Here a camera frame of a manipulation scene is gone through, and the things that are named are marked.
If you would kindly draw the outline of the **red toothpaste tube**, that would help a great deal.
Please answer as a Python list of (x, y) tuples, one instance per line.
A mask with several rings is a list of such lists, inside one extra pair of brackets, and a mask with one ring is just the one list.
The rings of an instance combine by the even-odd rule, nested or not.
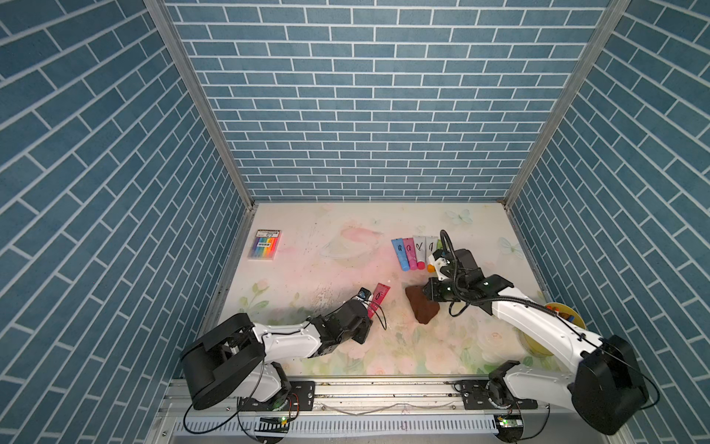
[(377, 310), (381, 307), (382, 302), (388, 295), (390, 291), (390, 286), (378, 283), (373, 294), (367, 300), (368, 316), (373, 318)]

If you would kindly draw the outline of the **brown wiping cloth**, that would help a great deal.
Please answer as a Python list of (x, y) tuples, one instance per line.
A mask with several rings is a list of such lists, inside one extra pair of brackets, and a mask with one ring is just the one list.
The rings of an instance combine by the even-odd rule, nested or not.
[(410, 286), (405, 289), (406, 297), (412, 307), (412, 312), (419, 324), (428, 325), (440, 311), (439, 303), (430, 301), (423, 288)]

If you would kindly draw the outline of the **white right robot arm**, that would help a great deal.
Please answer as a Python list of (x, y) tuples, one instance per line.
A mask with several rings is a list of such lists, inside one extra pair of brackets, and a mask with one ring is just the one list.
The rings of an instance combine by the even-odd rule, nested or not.
[(651, 406), (645, 375), (623, 338), (603, 338), (536, 303), (500, 277), (486, 277), (470, 251), (437, 250), (427, 262), (436, 270), (423, 288), (428, 300), (463, 303), (515, 327), (553, 353), (562, 368), (548, 371), (510, 360), (489, 375), (488, 396), (510, 408), (533, 400), (563, 407), (604, 435), (616, 434), (638, 411)]

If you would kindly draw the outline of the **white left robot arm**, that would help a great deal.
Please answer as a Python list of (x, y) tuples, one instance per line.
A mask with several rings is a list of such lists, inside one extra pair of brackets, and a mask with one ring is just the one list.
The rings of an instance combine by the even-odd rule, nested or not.
[(325, 316), (303, 323), (267, 326), (238, 313), (208, 331), (181, 353), (192, 408), (206, 410), (234, 394), (270, 406), (290, 390), (282, 363), (332, 353), (343, 342), (363, 344), (373, 324), (358, 297)]

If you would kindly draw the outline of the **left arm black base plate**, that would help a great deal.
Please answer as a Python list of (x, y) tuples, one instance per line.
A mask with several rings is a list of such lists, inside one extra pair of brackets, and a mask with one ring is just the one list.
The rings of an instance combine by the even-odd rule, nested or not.
[(268, 401), (256, 401), (253, 398), (241, 399), (240, 412), (311, 412), (314, 407), (316, 384), (312, 380), (290, 382), (290, 389), (282, 388)]

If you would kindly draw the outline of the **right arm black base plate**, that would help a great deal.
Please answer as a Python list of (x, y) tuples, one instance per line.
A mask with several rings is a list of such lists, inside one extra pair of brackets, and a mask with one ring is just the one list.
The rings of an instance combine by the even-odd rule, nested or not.
[(460, 394), (466, 411), (483, 410), (535, 410), (538, 403), (529, 399), (513, 399), (510, 394), (496, 388), (489, 379), (464, 379), (453, 383)]

